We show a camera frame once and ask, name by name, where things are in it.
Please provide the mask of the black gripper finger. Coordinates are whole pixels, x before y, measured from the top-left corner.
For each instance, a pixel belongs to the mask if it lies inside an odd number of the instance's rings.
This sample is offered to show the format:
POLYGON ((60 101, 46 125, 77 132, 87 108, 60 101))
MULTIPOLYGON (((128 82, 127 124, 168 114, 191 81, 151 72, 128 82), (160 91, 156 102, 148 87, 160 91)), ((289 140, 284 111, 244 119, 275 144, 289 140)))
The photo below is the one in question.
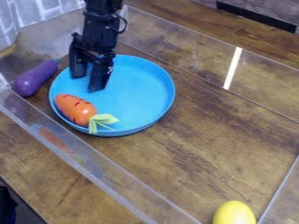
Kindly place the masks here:
POLYGON ((105 88, 108 84, 108 79, 112 74, 113 69, 113 61, 100 60, 97 63, 92 65, 91 74, 89 74, 89 82, 88 82, 88 90, 91 92, 100 91, 105 88))
POLYGON ((69 48, 69 74, 73 79, 87 75, 88 62, 81 50, 76 47, 69 48))

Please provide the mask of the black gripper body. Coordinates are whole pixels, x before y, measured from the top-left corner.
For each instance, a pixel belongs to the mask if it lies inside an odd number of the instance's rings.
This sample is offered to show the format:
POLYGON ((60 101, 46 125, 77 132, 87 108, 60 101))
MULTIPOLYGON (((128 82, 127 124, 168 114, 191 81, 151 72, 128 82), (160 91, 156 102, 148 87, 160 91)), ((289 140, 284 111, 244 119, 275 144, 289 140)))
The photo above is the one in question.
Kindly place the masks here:
POLYGON ((88 63, 113 61, 117 35, 127 29, 127 20, 115 11, 84 10, 83 15, 83 33, 72 33, 69 49, 72 46, 80 49, 88 63))

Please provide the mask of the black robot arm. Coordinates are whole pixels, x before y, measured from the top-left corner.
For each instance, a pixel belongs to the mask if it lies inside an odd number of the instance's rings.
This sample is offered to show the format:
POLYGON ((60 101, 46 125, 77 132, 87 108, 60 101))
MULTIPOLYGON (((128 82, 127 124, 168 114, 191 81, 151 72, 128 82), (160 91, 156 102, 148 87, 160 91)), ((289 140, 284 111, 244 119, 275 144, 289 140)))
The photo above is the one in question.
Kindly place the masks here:
POLYGON ((127 20, 117 14, 123 0, 84 0, 85 10, 83 34, 72 33, 69 44, 69 74, 73 79, 87 75, 88 64, 92 65, 88 90, 103 90, 113 69, 113 49, 117 35, 127 28, 119 29, 127 20))

